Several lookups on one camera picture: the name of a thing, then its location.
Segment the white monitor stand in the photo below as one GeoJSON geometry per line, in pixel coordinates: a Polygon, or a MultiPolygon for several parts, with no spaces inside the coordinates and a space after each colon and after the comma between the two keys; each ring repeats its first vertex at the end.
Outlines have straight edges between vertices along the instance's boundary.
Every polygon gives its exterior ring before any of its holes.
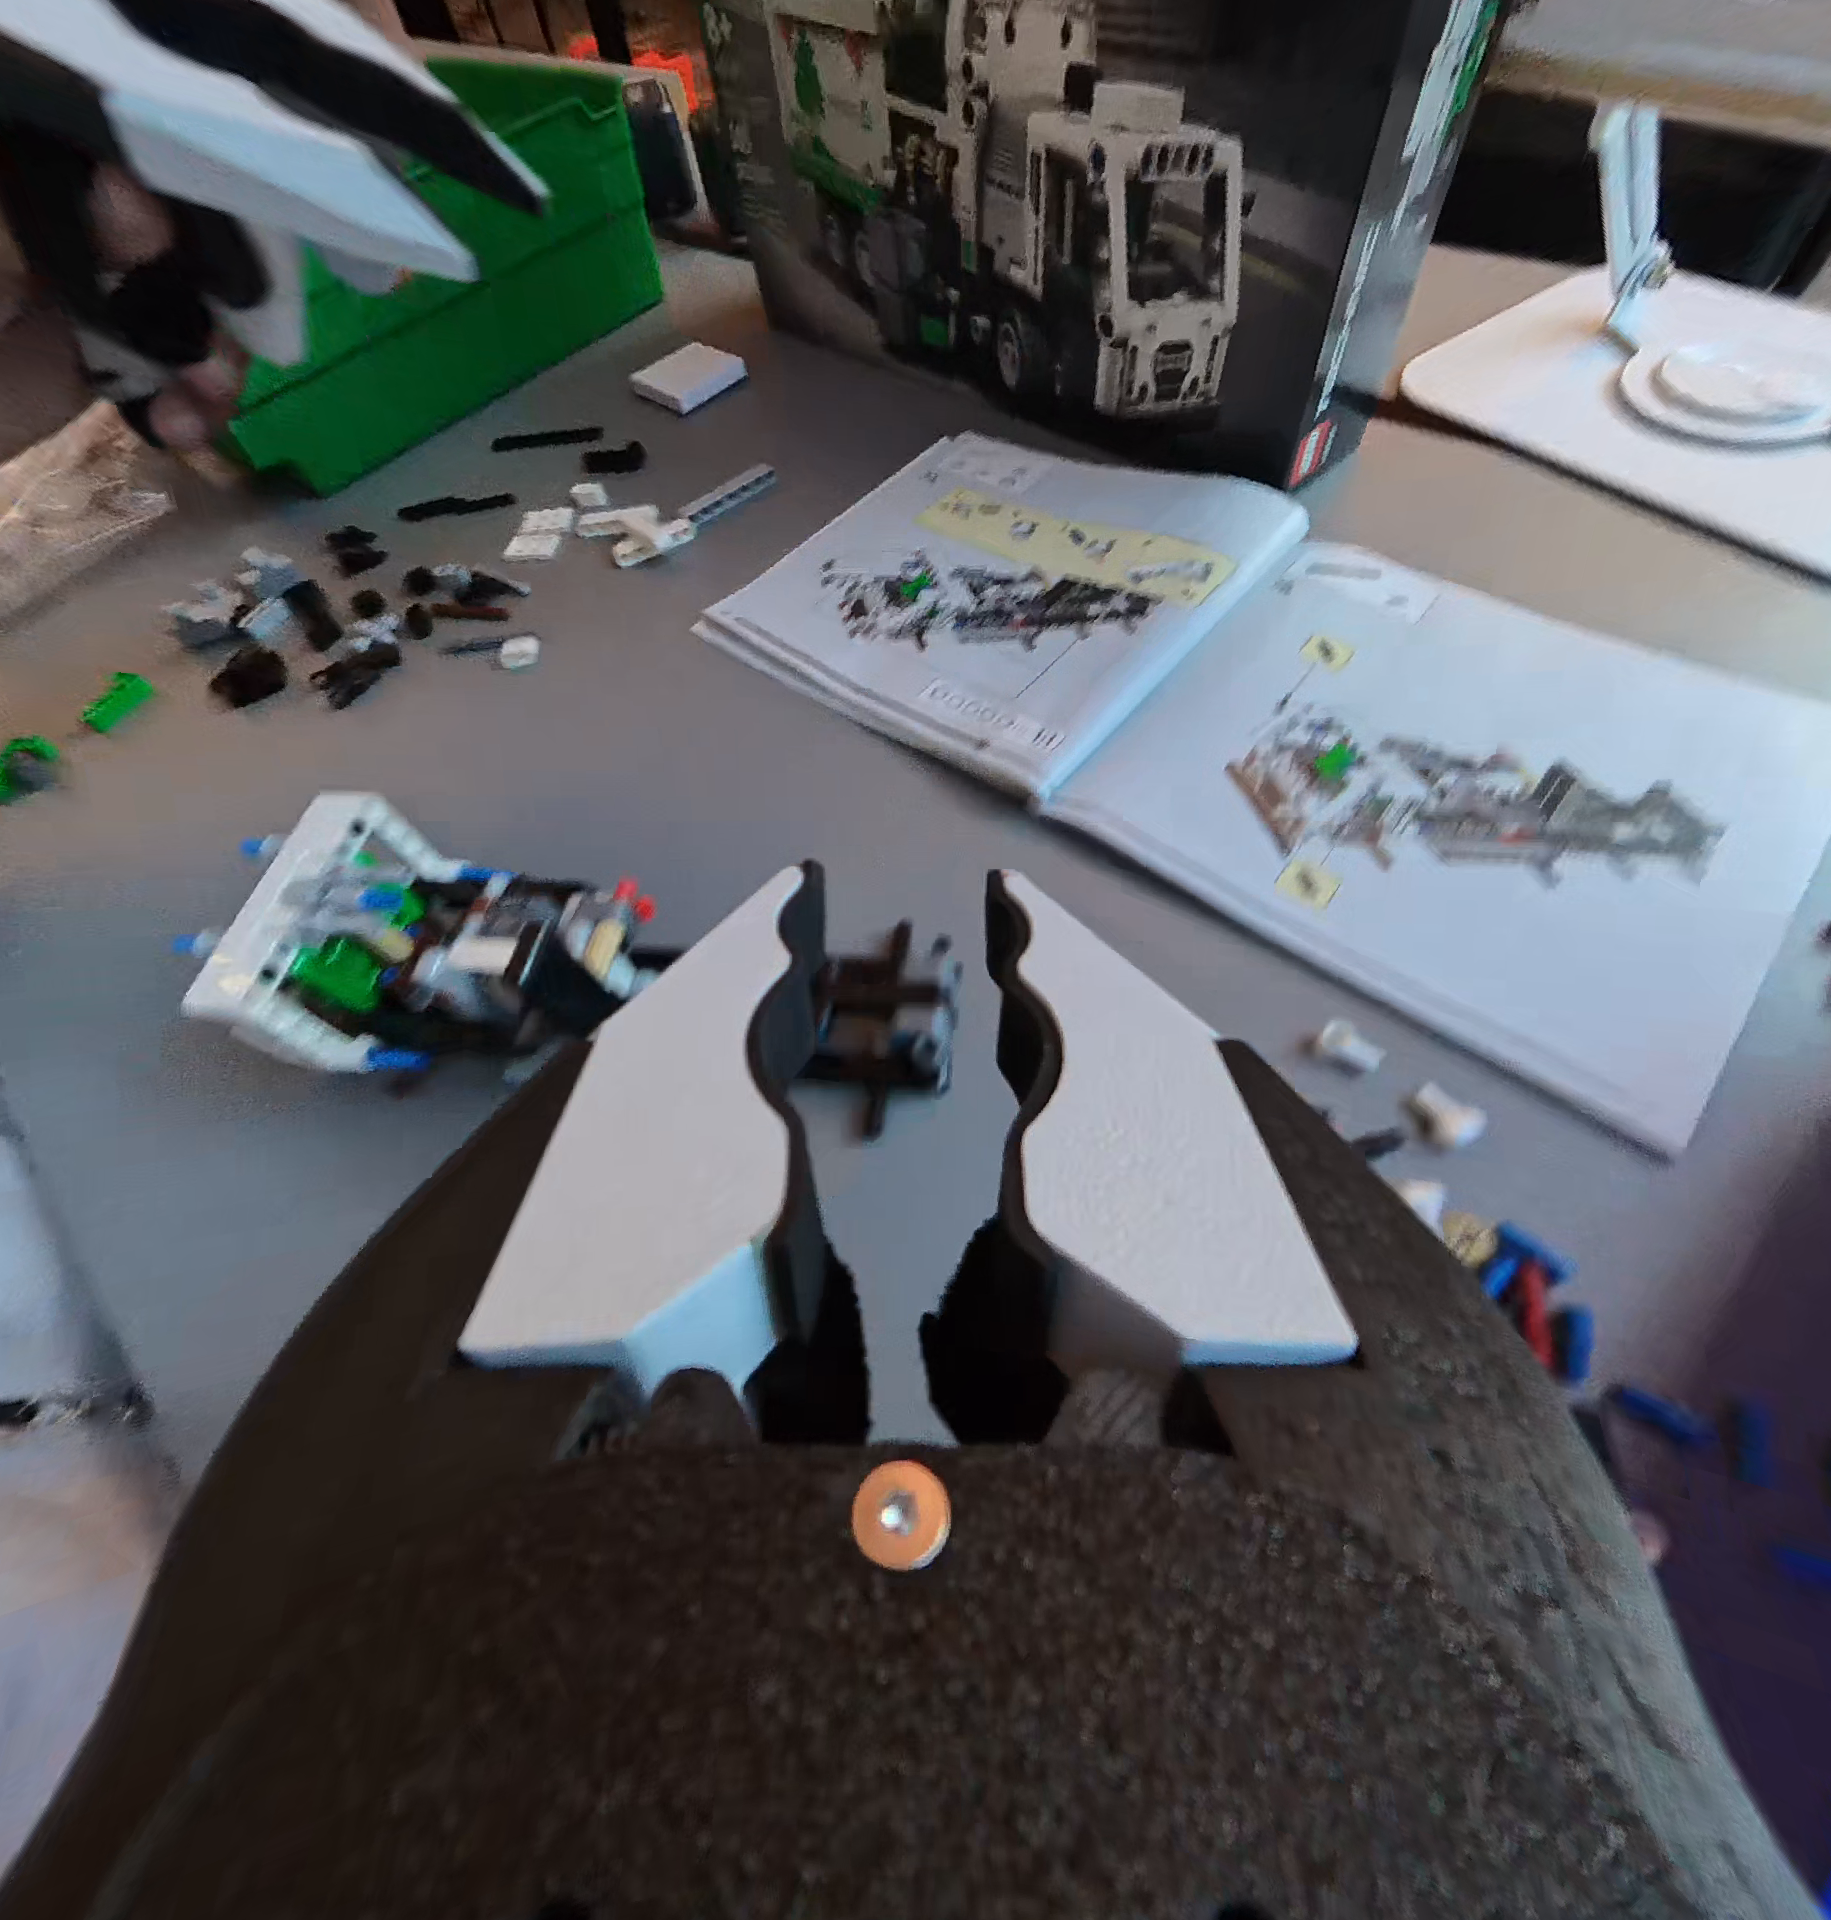
{"type": "Polygon", "coordinates": [[[1407,363],[1421,413],[1831,582],[1831,310],[1682,272],[1659,118],[1591,125],[1605,264],[1407,363]]]}

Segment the white square lego tile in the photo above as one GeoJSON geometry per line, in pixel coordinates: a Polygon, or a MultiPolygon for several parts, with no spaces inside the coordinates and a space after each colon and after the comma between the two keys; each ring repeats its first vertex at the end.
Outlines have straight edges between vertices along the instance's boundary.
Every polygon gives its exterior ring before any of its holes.
{"type": "Polygon", "coordinates": [[[628,391],[641,401],[688,417],[747,378],[747,364],[732,352],[685,342],[628,376],[628,391]]]}

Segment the white shirt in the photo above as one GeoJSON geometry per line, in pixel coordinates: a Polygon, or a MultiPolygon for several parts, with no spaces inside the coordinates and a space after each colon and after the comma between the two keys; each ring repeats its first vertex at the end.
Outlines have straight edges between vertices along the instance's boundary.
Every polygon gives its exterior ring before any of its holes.
{"type": "Polygon", "coordinates": [[[117,1486],[156,1505],[149,1421],[148,1390],[0,1087],[0,1489],[117,1486]]]}

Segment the partly built lego truck model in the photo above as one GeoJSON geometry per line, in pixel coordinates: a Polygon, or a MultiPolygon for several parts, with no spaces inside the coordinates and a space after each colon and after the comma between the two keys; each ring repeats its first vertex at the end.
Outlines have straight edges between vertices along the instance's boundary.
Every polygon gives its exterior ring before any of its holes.
{"type": "Polygon", "coordinates": [[[685,958],[643,940],[658,907],[636,878],[447,858],[374,793],[323,790],[240,850],[249,898],[177,943],[182,1019],[319,1076],[485,1058],[518,1087],[685,958]]]}

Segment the scattered grey black lego pieces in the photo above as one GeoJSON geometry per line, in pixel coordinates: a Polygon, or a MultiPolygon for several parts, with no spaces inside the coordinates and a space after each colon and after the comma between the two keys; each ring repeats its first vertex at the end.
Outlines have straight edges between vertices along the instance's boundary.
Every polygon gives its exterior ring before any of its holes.
{"type": "Polygon", "coordinates": [[[442,641],[444,657],[485,657],[506,673],[528,669],[537,638],[512,632],[510,621],[534,593],[534,567],[557,560],[573,539],[603,545],[617,567],[662,562],[778,481],[773,464],[759,463],[664,513],[611,496],[608,481],[641,463],[638,442],[587,451],[564,504],[522,509],[493,564],[414,564],[396,588],[371,582],[388,562],[371,531],[335,527],[323,551],[346,588],[342,599],[295,560],[246,546],[226,578],[193,586],[170,603],[162,629],[187,656],[209,661],[208,697],[231,712],[262,708],[294,684],[330,709],[352,708],[446,628],[470,626],[473,634],[442,641]]]}

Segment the pile of blue red lego pieces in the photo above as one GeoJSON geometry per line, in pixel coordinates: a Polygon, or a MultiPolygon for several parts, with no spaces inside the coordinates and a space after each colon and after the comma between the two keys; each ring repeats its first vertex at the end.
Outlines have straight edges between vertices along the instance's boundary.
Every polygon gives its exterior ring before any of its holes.
{"type": "MultiPolygon", "coordinates": [[[[1505,1315],[1549,1384],[1562,1390],[1571,1424],[1616,1494],[1624,1494],[1612,1431],[1618,1423],[1662,1443],[1676,1463],[1719,1457],[1727,1483],[1743,1492],[1778,1488],[1778,1428],[1759,1397],[1727,1397],[1716,1409],[1695,1409],[1633,1383],[1612,1383],[1602,1394],[1587,1394],[1582,1388],[1593,1379],[1597,1323],[1591,1307],[1559,1299],[1574,1279],[1574,1263],[1507,1221],[1452,1211],[1447,1190],[1436,1180],[1396,1175],[1383,1180],[1473,1274],[1482,1296],[1505,1315]]],[[[1831,1433],[1819,1453],[1819,1486],[1831,1508],[1831,1433]]],[[[1639,1507],[1631,1511],[1631,1525],[1649,1566],[1657,1568],[1669,1548],[1667,1525],[1639,1507]]],[[[1771,1541],[1764,1553],[1784,1579],[1831,1594],[1831,1550],[1771,1541]]]]}

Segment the purple cloth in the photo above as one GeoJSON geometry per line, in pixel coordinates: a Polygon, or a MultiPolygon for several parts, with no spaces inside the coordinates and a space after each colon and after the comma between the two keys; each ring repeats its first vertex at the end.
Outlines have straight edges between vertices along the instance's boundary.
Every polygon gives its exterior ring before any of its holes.
{"type": "Polygon", "coordinates": [[[1743,1786],[1831,1914],[1831,1117],[1669,1394],[1714,1437],[1616,1423],[1657,1584],[1743,1786]]]}

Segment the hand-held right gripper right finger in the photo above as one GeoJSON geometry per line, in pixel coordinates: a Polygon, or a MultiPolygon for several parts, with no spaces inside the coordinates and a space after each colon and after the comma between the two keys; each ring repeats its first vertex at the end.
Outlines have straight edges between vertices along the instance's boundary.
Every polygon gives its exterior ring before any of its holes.
{"type": "Polygon", "coordinates": [[[1316,1372],[1358,1330],[1215,1027],[1016,871],[983,887],[997,1208],[922,1317],[959,1445],[1217,1445],[1200,1378],[1316,1372]]]}

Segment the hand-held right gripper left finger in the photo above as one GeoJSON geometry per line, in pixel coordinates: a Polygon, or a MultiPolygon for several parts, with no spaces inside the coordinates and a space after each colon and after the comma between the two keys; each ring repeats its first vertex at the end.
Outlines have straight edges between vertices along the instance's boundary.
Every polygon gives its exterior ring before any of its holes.
{"type": "Polygon", "coordinates": [[[821,863],[788,863],[594,1032],[460,1359],[607,1370],[638,1399],[704,1372],[765,1437],[866,1437],[859,1309],[788,1104],[825,933],[821,863]]]}

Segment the open lego instruction booklet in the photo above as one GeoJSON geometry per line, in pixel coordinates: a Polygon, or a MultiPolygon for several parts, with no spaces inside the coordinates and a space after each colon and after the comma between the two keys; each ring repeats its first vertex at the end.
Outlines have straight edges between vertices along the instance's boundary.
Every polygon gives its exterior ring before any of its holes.
{"type": "Polygon", "coordinates": [[[1831,704],[1228,475],[950,434],[695,632],[1667,1157],[1831,843],[1831,704]]]}

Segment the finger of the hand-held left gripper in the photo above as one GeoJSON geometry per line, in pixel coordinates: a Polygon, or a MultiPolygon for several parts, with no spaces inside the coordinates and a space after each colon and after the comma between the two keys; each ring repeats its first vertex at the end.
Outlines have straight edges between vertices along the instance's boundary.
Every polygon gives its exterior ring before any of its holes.
{"type": "Polygon", "coordinates": [[[549,203],[545,183],[349,5],[3,3],[0,66],[238,78],[306,121],[380,136],[395,175],[405,158],[512,209],[549,203]]]}
{"type": "Polygon", "coordinates": [[[380,136],[306,121],[238,78],[172,79],[162,66],[104,83],[102,106],[137,179],[244,229],[269,288],[222,301],[222,324],[262,359],[308,353],[304,251],[371,293],[396,275],[477,276],[475,254],[383,163],[380,136]]]}

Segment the dark grey container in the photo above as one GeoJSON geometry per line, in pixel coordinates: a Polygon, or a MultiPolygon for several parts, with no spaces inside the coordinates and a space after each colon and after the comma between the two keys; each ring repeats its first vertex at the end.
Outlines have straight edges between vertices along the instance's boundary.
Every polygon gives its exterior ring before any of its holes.
{"type": "Polygon", "coordinates": [[[676,228],[700,218],[708,194],[681,83],[668,71],[629,66],[622,88],[649,226],[676,228]]]}

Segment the clear plastic bag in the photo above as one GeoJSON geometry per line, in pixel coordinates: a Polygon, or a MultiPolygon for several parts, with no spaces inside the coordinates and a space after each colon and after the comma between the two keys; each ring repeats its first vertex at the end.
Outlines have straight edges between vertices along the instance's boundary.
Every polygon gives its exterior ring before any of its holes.
{"type": "Polygon", "coordinates": [[[0,464],[0,626],[174,514],[155,451],[107,401],[0,464]]]}

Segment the person's left hand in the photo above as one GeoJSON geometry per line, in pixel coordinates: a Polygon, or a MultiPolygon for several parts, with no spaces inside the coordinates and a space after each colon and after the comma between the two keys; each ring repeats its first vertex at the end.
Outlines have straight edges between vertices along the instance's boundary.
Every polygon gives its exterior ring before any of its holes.
{"type": "Polygon", "coordinates": [[[160,200],[113,168],[96,174],[87,216],[99,305],[76,336],[95,396],[160,451],[212,442],[249,366],[222,316],[269,292],[255,242],[231,216],[160,200]]]}

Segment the black lego set box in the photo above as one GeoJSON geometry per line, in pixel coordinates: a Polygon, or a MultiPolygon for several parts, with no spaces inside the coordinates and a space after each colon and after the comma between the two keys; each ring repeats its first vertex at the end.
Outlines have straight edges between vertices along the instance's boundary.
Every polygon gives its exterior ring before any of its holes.
{"type": "Polygon", "coordinates": [[[700,5],[765,316],[1297,493],[1394,368],[1502,3],[700,5]]]}

